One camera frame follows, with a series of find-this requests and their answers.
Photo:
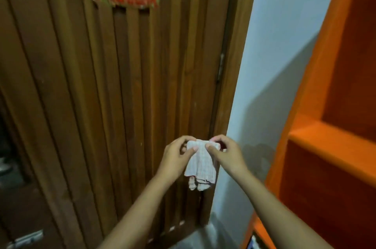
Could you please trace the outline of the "person's left hand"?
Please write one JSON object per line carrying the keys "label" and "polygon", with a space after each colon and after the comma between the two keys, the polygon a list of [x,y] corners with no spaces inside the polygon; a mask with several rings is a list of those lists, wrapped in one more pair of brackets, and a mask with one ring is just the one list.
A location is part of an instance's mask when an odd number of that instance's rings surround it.
{"label": "person's left hand", "polygon": [[186,146],[188,142],[196,140],[197,139],[192,136],[181,136],[165,147],[156,174],[163,184],[170,186],[181,176],[188,164],[188,162],[180,161],[181,148]]}

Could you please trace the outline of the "person's right hand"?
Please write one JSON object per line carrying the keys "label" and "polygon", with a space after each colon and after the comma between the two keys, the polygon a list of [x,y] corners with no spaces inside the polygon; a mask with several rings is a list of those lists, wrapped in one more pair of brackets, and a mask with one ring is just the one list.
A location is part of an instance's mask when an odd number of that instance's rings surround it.
{"label": "person's right hand", "polygon": [[233,180],[239,182],[248,171],[239,145],[223,134],[213,137],[209,142],[218,142],[221,146],[224,146],[224,151],[221,150],[221,162],[219,164]]}

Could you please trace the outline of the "white checked cloth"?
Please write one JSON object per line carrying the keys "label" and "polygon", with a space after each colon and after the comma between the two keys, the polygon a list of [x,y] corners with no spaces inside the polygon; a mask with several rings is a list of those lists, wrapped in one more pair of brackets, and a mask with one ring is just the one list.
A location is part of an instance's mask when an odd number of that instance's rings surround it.
{"label": "white checked cloth", "polygon": [[220,150],[220,144],[213,141],[188,141],[187,150],[197,147],[197,151],[190,158],[184,176],[189,177],[188,187],[190,190],[204,191],[216,183],[217,171],[214,160],[205,148],[206,144]]}

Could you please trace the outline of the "person's left forearm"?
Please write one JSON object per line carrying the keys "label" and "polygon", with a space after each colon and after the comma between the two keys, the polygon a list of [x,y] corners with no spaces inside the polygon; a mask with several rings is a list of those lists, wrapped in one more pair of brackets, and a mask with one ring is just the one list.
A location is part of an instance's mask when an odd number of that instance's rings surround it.
{"label": "person's left forearm", "polygon": [[175,169],[159,170],[97,249],[135,249],[144,245],[162,198],[179,175]]}

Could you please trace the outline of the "person's right forearm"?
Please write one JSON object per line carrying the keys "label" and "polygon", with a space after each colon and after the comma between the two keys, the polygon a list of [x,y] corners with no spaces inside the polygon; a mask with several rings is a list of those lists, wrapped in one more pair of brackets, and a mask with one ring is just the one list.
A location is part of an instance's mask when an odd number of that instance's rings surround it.
{"label": "person's right forearm", "polygon": [[276,249],[334,249],[281,203],[247,167],[236,168],[232,177],[247,195]]}

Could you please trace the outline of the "metal door hinge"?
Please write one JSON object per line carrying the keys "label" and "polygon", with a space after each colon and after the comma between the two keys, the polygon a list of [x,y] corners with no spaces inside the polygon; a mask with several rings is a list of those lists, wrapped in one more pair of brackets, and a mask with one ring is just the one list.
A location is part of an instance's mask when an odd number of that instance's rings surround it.
{"label": "metal door hinge", "polygon": [[224,59],[225,59],[225,54],[221,53],[220,54],[220,63],[219,63],[219,69],[217,73],[217,83],[220,82],[222,74],[223,74],[223,68],[224,68]]}

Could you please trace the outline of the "brown slatted wooden door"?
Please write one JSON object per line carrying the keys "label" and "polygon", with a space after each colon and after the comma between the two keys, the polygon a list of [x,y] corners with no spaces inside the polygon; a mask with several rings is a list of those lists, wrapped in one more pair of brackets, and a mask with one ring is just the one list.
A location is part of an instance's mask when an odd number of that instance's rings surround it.
{"label": "brown slatted wooden door", "polygon": [[0,248],[95,249],[166,144],[204,139],[208,0],[0,0]]}

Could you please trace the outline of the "orange wooden shelf unit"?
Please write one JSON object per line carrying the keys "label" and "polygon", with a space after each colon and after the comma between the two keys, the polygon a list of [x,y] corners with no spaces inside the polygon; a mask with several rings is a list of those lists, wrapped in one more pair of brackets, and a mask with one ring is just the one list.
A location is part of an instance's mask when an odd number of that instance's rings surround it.
{"label": "orange wooden shelf unit", "polygon": [[331,0],[266,186],[336,249],[376,249],[376,0]]}

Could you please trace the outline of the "metal floor door latch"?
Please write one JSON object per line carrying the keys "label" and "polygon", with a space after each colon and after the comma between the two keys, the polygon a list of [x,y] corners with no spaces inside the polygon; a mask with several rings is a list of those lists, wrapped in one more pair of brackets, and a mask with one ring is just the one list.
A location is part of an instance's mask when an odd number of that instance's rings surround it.
{"label": "metal floor door latch", "polygon": [[41,241],[44,238],[44,230],[35,231],[11,241],[7,244],[6,249],[21,249]]}

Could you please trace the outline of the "brown wooden door frame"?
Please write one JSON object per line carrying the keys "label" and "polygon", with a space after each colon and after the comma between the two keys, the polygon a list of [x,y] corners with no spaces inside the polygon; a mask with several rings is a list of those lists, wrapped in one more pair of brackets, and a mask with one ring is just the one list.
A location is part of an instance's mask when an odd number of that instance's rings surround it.
{"label": "brown wooden door frame", "polygon": [[[254,0],[208,0],[204,33],[201,79],[215,87],[209,92],[211,117],[204,116],[208,134],[204,139],[226,134],[237,86],[242,55]],[[217,83],[220,54],[225,54],[221,80]]]}

